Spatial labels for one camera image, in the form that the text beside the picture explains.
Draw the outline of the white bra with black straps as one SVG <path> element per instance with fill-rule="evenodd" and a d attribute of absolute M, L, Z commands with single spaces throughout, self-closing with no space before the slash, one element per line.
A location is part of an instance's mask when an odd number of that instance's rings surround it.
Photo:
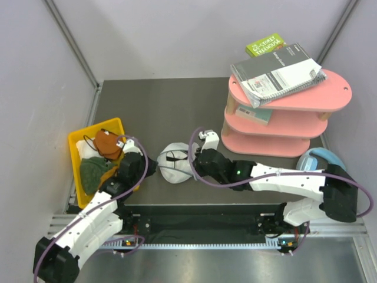
<path fill-rule="evenodd" d="M 188 144 L 171 143 L 158 156 L 158 163 L 162 167 L 188 173 L 191 170 L 188 161 L 188 153 Z"/>

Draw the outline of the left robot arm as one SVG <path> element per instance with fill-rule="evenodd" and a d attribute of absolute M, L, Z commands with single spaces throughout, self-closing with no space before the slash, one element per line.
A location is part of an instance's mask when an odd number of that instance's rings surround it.
<path fill-rule="evenodd" d="M 124 201 L 141 180 L 156 172 L 157 162 L 142 154 L 124 155 L 120 164 L 98 179 L 90 203 L 52 238 L 41 238 L 35 248 L 34 281 L 74 282 L 86 261 L 116 233 L 129 233 L 132 217 L 121 213 Z"/>

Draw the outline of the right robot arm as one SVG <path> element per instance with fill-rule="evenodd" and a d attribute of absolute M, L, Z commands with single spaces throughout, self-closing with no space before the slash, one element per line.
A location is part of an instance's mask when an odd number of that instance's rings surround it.
<path fill-rule="evenodd" d="M 329 164 L 324 170 L 283 169 L 254 161 L 230 160 L 214 149 L 196 153 L 191 164 L 196 176 L 200 179 L 209 176 L 218 187 L 301 196 L 302 200 L 285 202 L 275 212 L 273 225 L 281 233 L 322 218 L 343 223 L 356 221 L 358 188 L 339 165 Z"/>

